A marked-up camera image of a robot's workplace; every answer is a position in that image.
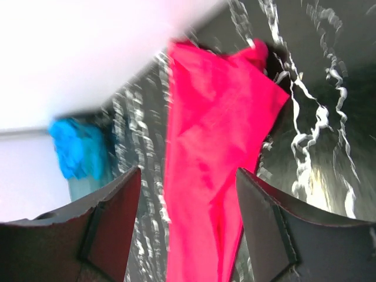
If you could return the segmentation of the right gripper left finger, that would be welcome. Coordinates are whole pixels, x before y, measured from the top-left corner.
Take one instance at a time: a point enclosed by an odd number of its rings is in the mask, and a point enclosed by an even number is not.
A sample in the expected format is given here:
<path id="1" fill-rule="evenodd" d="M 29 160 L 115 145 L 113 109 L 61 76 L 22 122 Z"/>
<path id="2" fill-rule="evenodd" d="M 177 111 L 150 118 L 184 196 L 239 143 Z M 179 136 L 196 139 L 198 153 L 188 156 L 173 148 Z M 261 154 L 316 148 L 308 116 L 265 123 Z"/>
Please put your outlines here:
<path id="1" fill-rule="evenodd" d="M 123 281 L 141 187 L 129 169 L 33 220 L 1 224 L 2 281 Z"/>

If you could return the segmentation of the red t shirt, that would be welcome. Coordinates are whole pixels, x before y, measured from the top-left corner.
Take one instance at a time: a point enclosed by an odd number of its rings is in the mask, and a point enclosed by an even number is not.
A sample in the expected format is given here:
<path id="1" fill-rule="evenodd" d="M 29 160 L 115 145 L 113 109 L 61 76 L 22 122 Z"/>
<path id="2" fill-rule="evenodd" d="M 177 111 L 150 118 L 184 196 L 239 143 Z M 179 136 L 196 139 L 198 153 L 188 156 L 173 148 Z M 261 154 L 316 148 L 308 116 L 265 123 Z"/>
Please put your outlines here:
<path id="1" fill-rule="evenodd" d="M 175 42 L 169 57 L 166 279 L 229 281 L 243 229 L 236 171 L 256 170 L 289 96 L 264 74 L 260 40 L 232 55 Z"/>

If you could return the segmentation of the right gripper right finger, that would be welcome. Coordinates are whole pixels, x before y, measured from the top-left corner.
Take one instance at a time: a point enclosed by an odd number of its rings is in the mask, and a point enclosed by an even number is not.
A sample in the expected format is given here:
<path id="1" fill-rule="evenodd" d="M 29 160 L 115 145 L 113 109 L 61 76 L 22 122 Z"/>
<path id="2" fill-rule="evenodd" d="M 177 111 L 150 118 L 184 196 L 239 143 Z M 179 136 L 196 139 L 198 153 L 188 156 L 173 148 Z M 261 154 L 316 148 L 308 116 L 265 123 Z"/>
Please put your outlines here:
<path id="1" fill-rule="evenodd" d="M 375 281 L 375 223 L 316 208 L 236 174 L 254 281 Z"/>

